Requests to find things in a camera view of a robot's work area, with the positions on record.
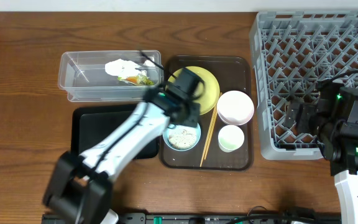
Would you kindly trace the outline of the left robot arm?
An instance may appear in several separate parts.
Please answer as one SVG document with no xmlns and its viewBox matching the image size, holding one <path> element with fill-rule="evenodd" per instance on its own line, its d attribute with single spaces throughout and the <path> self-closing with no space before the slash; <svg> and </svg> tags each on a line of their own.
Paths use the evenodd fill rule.
<svg viewBox="0 0 358 224">
<path fill-rule="evenodd" d="M 169 125 L 196 127 L 200 104 L 195 95 L 204 81 L 183 68 L 174 82 L 149 88 L 132 114 L 110 135 L 80 155 L 65 152 L 53 170 L 42 203 L 65 223 L 117 223 L 111 210 L 113 183 Z"/>
</svg>

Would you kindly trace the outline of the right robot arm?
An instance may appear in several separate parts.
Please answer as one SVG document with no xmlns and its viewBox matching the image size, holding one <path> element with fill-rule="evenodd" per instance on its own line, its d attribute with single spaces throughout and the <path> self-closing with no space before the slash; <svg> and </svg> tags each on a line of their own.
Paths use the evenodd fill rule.
<svg viewBox="0 0 358 224">
<path fill-rule="evenodd" d="M 321 155 L 330 163 L 341 221 L 358 223 L 358 89 L 324 80 L 317 90 L 316 103 L 287 103 L 284 125 L 316 136 Z"/>
</svg>

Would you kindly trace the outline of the brown serving tray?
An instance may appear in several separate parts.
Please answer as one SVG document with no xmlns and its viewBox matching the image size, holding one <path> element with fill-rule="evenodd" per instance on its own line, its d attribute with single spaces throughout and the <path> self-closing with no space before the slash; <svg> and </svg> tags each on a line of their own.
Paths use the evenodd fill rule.
<svg viewBox="0 0 358 224">
<path fill-rule="evenodd" d="M 222 93 L 237 90 L 251 95 L 250 67 L 241 57 L 177 55 L 167 63 L 167 68 L 172 73 L 187 66 L 197 66 L 210 71 L 216 77 Z M 200 116 L 201 138 L 193 149 L 174 151 L 163 142 L 159 152 L 161 162 L 169 168 L 176 169 L 248 169 L 254 160 L 252 122 L 240 126 L 245 136 L 243 145 L 235 151 L 223 152 L 218 145 L 218 132 L 226 124 L 220 118 L 216 118 L 209 148 L 205 149 L 212 115 L 213 112 L 210 111 Z"/>
</svg>

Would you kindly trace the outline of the white cup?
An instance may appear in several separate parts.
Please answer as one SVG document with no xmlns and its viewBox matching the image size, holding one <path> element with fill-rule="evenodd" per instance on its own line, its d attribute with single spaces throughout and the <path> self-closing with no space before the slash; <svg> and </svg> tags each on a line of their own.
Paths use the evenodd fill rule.
<svg viewBox="0 0 358 224">
<path fill-rule="evenodd" d="M 223 152 L 232 152 L 239 149 L 244 141 L 244 133 L 238 126 L 226 125 L 219 130 L 218 145 Z"/>
</svg>

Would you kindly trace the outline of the grey dishwasher rack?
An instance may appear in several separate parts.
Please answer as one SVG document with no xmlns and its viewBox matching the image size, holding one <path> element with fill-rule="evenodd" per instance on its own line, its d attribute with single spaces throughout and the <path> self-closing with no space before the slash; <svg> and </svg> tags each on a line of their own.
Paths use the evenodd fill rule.
<svg viewBox="0 0 358 224">
<path fill-rule="evenodd" d="M 358 89 L 358 11 L 260 12 L 250 49 L 262 156 L 320 159 L 314 136 L 284 127 L 285 106 L 316 102 L 316 83 L 328 78 Z"/>
</svg>

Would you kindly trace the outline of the black tray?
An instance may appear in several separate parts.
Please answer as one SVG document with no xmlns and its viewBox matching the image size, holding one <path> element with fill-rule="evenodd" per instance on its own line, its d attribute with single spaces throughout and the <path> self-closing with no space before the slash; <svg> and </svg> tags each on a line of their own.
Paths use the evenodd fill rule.
<svg viewBox="0 0 358 224">
<path fill-rule="evenodd" d="M 118 128 L 136 105 L 109 105 L 77 108 L 72 116 L 71 153 L 81 154 Z"/>
</svg>

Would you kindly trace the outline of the white napkin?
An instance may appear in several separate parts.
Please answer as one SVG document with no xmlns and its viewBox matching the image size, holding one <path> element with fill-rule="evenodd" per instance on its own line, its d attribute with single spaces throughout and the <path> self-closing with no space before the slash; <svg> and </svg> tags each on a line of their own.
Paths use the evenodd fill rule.
<svg viewBox="0 0 358 224">
<path fill-rule="evenodd" d="M 105 66 L 105 72 L 112 76 L 121 78 L 133 77 L 141 74 L 140 65 L 130 60 L 117 59 L 108 62 Z"/>
</svg>

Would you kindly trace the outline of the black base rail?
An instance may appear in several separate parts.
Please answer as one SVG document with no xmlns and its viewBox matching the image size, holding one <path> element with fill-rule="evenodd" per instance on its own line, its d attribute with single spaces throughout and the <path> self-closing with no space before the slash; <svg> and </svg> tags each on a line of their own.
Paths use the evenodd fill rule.
<svg viewBox="0 0 358 224">
<path fill-rule="evenodd" d="M 146 215 L 144 213 L 126 213 L 119 216 L 118 224 L 225 224 L 232 220 L 238 219 L 238 216 L 230 215 L 213 215 L 213 216 L 194 216 L 194 215 Z M 323 215 L 319 222 L 329 224 L 342 223 L 341 218 L 337 215 Z M 41 224 L 64 224 L 65 222 L 56 215 L 43 214 Z M 277 219 L 261 219 L 241 221 L 239 223 L 302 223 L 302 222 L 285 222 Z"/>
</svg>

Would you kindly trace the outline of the blue bowl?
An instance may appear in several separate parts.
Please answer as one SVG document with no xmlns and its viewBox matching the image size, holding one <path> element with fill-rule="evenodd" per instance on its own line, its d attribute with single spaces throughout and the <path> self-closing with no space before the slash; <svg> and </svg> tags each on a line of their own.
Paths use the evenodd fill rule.
<svg viewBox="0 0 358 224">
<path fill-rule="evenodd" d="M 174 151 L 189 151 L 193 149 L 201 138 L 201 126 L 195 128 L 170 124 L 162 134 L 165 144 Z"/>
</svg>

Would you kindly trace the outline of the pink bowl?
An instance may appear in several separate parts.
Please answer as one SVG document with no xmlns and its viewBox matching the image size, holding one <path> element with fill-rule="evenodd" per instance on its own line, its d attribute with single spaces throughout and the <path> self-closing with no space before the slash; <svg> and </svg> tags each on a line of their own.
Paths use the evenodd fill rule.
<svg viewBox="0 0 358 224">
<path fill-rule="evenodd" d="M 254 104 L 244 92 L 232 90 L 222 94 L 217 102 L 218 116 L 230 125 L 241 126 L 254 115 Z"/>
</svg>

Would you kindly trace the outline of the clear plastic bin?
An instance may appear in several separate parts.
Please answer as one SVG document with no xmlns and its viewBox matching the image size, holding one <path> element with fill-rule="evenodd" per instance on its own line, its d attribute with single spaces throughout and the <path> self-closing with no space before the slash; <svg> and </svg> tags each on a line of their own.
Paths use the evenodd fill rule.
<svg viewBox="0 0 358 224">
<path fill-rule="evenodd" d="M 69 101 L 139 101 L 152 86 L 130 85 L 105 72 L 104 66 L 117 59 L 140 65 L 141 74 L 160 84 L 163 71 L 157 50 L 102 50 L 65 52 L 60 61 L 58 86 L 67 91 Z"/>
</svg>

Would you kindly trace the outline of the yellow plate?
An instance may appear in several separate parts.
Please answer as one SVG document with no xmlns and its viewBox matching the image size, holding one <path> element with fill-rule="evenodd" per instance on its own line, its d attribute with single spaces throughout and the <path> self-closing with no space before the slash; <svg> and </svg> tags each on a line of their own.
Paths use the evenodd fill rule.
<svg viewBox="0 0 358 224">
<path fill-rule="evenodd" d="M 206 114 L 212 110 L 218 102 L 221 92 L 219 83 L 216 77 L 205 68 L 197 66 L 189 66 L 186 68 L 197 74 L 204 81 L 204 85 L 199 84 L 197 87 L 195 95 L 198 96 L 202 93 L 202 96 L 195 100 L 195 102 L 200 104 L 200 115 Z"/>
</svg>

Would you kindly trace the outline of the yellow green snack wrapper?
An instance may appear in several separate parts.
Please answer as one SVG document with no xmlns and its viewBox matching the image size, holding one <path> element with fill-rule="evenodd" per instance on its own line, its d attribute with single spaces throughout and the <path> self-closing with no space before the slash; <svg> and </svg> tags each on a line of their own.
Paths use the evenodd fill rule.
<svg viewBox="0 0 358 224">
<path fill-rule="evenodd" d="M 137 86 L 152 86 L 154 85 L 154 82 L 150 80 L 147 76 L 144 75 L 137 75 L 133 77 L 118 77 L 119 81 L 124 82 L 126 84 L 130 85 L 137 85 Z"/>
</svg>

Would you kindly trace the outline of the rice and food scraps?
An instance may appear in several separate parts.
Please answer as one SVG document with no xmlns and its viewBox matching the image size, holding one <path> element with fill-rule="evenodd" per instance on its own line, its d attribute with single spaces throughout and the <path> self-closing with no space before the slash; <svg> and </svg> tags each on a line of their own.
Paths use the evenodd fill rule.
<svg viewBox="0 0 358 224">
<path fill-rule="evenodd" d="M 170 145 L 177 150 L 187 150 L 193 147 L 197 140 L 194 129 L 176 129 L 168 135 Z"/>
</svg>

